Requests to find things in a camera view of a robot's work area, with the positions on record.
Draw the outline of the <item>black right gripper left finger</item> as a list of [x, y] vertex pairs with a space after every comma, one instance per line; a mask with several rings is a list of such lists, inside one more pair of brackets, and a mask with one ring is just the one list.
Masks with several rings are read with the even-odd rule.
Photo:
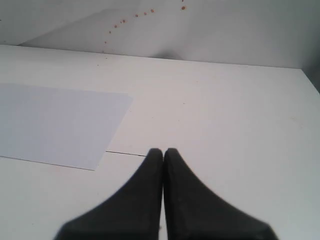
[[157, 240], [163, 194], [163, 153], [152, 148], [109, 199], [65, 223], [57, 240]]

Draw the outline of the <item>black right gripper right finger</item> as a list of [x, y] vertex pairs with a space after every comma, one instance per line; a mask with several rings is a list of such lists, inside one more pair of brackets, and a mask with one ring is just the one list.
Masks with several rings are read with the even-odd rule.
[[211, 191], [179, 151], [164, 154], [164, 208], [170, 240], [276, 240], [270, 225]]

